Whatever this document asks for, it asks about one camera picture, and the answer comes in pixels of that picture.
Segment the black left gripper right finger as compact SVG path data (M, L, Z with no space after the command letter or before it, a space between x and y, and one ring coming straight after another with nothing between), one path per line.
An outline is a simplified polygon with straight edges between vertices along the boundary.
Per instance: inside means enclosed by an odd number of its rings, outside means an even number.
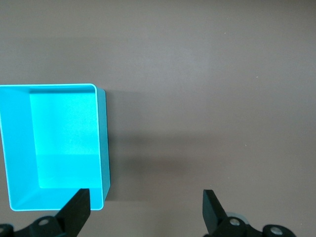
M207 237L294 237L288 228L265 225L261 231L235 216L228 216L213 190L203 191L202 215Z

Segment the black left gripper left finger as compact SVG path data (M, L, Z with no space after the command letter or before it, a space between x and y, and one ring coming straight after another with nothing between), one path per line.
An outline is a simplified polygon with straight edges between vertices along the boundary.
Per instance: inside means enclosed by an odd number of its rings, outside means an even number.
M0 225L2 237L76 237L90 216L90 191L79 189L55 216L36 219L27 227L14 230Z

